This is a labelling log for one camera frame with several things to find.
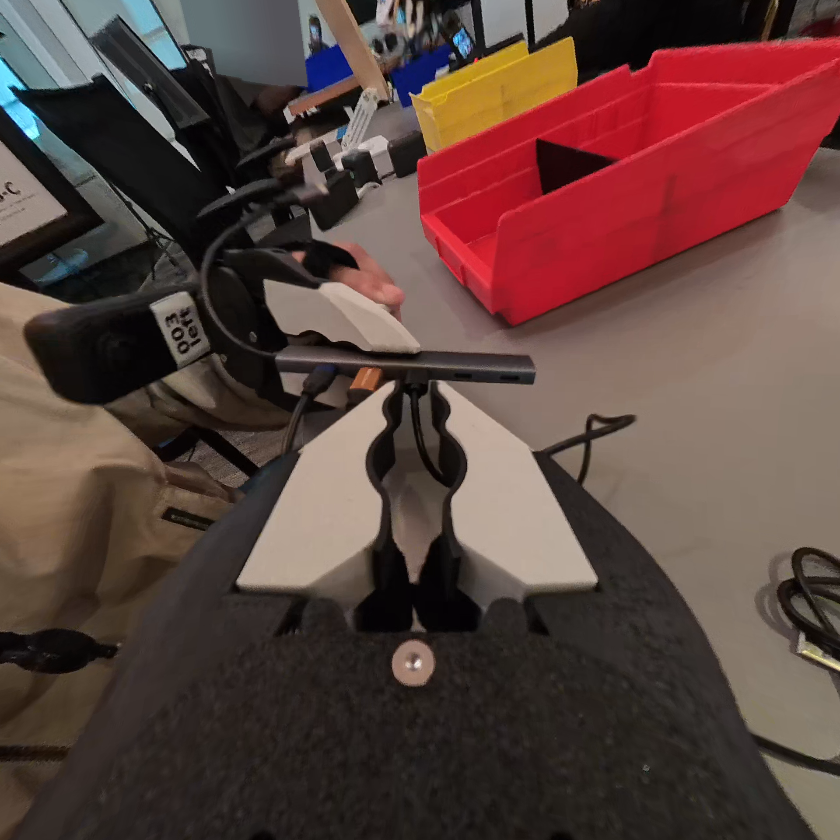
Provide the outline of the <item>framed marker poster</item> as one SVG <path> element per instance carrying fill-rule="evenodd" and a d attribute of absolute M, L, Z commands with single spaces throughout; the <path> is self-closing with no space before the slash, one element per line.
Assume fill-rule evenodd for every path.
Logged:
<path fill-rule="evenodd" d="M 2 283 L 38 291 L 22 268 L 101 224 L 95 209 L 2 110 Z"/>

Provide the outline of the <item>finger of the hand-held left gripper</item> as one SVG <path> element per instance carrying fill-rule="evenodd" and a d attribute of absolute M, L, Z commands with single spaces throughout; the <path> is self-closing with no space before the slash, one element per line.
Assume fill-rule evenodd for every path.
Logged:
<path fill-rule="evenodd" d="M 387 306 L 342 283 L 303 287 L 264 280 L 264 294 L 270 315 L 287 336 L 316 333 L 331 343 L 349 343 L 372 354 L 416 355 L 422 350 Z"/>

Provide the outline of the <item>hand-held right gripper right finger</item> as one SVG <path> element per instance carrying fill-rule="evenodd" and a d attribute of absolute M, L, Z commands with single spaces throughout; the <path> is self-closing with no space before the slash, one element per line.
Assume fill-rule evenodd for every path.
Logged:
<path fill-rule="evenodd" d="M 474 631 L 499 600 L 594 592 L 598 577 L 536 454 L 450 385 L 430 385 L 441 531 L 414 590 L 428 631 Z"/>

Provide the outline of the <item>red plastic bin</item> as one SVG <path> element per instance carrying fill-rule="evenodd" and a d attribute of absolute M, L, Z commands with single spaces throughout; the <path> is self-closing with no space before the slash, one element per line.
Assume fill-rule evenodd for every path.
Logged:
<path fill-rule="evenodd" d="M 838 108 L 837 37 L 660 50 L 423 158 L 423 231 L 518 325 L 779 210 Z M 543 196 L 536 139 L 616 163 Z"/>

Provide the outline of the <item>black red-bin divider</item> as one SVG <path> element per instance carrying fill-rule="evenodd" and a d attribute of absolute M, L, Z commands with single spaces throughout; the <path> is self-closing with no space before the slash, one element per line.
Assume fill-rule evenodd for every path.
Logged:
<path fill-rule="evenodd" d="M 543 139 L 535 140 L 535 152 L 543 196 L 616 163 L 616 159 L 610 156 Z"/>

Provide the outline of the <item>black office chair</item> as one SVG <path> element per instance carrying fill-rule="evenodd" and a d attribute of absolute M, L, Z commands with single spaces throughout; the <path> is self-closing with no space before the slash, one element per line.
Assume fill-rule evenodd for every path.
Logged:
<path fill-rule="evenodd" d="M 15 96 L 65 145 L 136 203 L 183 249 L 195 268 L 224 224 L 199 212 L 226 195 L 222 186 L 139 114 L 108 78 L 58 89 L 18 89 Z"/>

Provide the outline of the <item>grey desk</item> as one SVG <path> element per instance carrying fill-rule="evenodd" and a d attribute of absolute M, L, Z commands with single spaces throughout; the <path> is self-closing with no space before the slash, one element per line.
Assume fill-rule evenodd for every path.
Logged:
<path fill-rule="evenodd" d="M 774 587 L 796 548 L 838 556 L 838 176 L 820 149 L 781 211 L 516 328 L 426 241 L 414 175 L 313 229 L 386 269 L 424 346 L 530 354 L 535 385 L 462 392 L 532 447 L 637 416 L 586 488 L 684 596 L 749 727 L 829 759 L 838 678 L 795 654 Z"/>

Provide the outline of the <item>black cable blue-ring plug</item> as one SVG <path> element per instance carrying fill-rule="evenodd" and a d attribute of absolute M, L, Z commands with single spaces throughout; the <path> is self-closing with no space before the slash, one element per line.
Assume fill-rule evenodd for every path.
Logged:
<path fill-rule="evenodd" d="M 316 402 L 333 384 L 338 372 L 334 365 L 320 364 L 308 374 L 301 386 L 301 393 L 297 399 L 286 426 L 279 457 L 286 457 L 293 449 L 302 420 Z"/>

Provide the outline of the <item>small blue plastic bin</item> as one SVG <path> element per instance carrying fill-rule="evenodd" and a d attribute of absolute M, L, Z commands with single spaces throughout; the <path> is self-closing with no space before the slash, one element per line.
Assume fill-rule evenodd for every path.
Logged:
<path fill-rule="evenodd" d="M 447 69 L 450 57 L 450 47 L 444 42 L 442 45 L 417 54 L 406 63 L 391 70 L 390 78 L 396 96 L 404 109 L 413 105 L 412 95 L 417 95 L 433 82 L 440 69 Z"/>
<path fill-rule="evenodd" d="M 345 58 L 340 45 L 324 47 L 310 54 L 305 61 L 307 72 L 307 90 L 320 91 L 324 88 L 350 78 L 354 72 Z"/>

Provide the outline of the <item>yellow plastic bin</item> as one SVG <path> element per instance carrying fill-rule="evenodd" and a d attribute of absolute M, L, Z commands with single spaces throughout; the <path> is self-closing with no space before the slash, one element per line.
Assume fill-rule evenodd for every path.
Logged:
<path fill-rule="evenodd" d="M 571 37 L 529 52 L 519 41 L 412 94 L 427 151 L 434 153 L 577 87 Z"/>

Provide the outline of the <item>black power adapter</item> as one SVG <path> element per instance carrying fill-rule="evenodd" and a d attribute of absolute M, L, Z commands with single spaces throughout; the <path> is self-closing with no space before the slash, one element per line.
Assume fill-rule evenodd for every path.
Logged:
<path fill-rule="evenodd" d="M 418 162 L 427 156 L 427 147 L 422 131 L 415 129 L 399 138 L 389 140 L 387 153 L 396 178 L 402 179 L 416 173 Z"/>
<path fill-rule="evenodd" d="M 309 206 L 311 219 L 322 232 L 339 224 L 360 202 L 354 176 L 349 171 L 335 171 L 325 182 L 327 192 Z"/>

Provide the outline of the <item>person's left hand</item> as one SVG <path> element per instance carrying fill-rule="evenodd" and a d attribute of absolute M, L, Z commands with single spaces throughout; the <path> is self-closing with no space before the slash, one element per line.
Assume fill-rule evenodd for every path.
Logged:
<path fill-rule="evenodd" d="M 405 294 L 384 268 L 360 245 L 340 241 L 337 247 L 352 256 L 357 268 L 336 268 L 332 273 L 334 281 L 343 283 L 373 302 L 387 307 L 393 317 L 401 321 Z"/>

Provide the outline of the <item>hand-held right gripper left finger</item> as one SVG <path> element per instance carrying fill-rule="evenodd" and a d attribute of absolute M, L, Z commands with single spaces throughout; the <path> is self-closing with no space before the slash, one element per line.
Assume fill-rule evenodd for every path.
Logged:
<path fill-rule="evenodd" d="M 360 631 L 406 631 L 413 588 L 384 477 L 401 387 L 388 382 L 306 444 L 236 580 L 242 592 L 338 604 Z"/>

